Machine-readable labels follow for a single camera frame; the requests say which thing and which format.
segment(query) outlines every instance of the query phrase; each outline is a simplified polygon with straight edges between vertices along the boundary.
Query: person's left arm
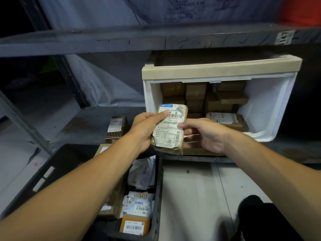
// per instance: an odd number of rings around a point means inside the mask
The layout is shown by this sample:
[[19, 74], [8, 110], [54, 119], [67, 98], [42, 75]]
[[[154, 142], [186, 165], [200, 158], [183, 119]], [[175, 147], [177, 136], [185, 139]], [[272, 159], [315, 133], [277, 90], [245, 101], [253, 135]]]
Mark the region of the person's left arm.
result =
[[101, 154], [58, 179], [0, 222], [1, 240], [81, 240], [114, 186], [150, 145], [168, 111], [142, 113]]

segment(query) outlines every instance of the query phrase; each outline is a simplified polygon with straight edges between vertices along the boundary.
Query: person's right arm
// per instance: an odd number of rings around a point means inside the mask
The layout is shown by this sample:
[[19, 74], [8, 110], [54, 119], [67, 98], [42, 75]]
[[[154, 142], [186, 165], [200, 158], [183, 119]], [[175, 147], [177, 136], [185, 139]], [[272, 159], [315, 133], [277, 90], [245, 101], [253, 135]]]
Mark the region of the person's right arm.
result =
[[227, 155], [266, 193], [304, 240], [321, 240], [321, 173], [207, 118], [187, 119], [186, 142]]

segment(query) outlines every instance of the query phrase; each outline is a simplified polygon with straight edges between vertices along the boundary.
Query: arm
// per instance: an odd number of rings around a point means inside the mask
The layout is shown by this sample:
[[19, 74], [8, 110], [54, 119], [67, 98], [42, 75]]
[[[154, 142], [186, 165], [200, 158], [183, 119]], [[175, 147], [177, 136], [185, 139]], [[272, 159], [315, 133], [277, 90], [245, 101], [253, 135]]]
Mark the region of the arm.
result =
[[187, 119], [187, 142], [226, 154], [267, 194], [304, 240], [321, 240], [321, 173], [207, 118]]
[[142, 113], [107, 150], [39, 192], [0, 222], [1, 240], [81, 240], [108, 195], [150, 144], [168, 111]]

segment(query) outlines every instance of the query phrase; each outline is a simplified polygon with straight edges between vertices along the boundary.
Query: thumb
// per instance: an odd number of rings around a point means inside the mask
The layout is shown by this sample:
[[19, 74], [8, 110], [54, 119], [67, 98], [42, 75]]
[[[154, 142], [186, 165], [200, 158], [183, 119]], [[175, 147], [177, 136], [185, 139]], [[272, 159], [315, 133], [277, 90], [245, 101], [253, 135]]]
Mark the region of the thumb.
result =
[[187, 118], [184, 122], [179, 123], [178, 127], [182, 129], [186, 128], [199, 128], [201, 126], [202, 121], [199, 119]]
[[170, 112], [168, 110], [157, 113], [154, 116], [149, 117], [147, 120], [150, 120], [154, 124], [157, 124], [159, 121], [164, 120]]

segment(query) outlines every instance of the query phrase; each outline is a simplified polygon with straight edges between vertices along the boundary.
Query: person's left hand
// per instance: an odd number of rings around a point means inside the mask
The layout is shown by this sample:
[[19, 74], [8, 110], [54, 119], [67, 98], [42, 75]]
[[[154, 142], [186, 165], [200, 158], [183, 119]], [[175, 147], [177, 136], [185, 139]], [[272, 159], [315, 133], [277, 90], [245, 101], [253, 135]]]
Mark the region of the person's left hand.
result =
[[150, 144], [150, 137], [159, 121], [165, 119], [169, 111], [160, 113], [143, 112], [134, 118], [132, 128], [128, 132], [139, 143], [140, 153], [147, 150]]

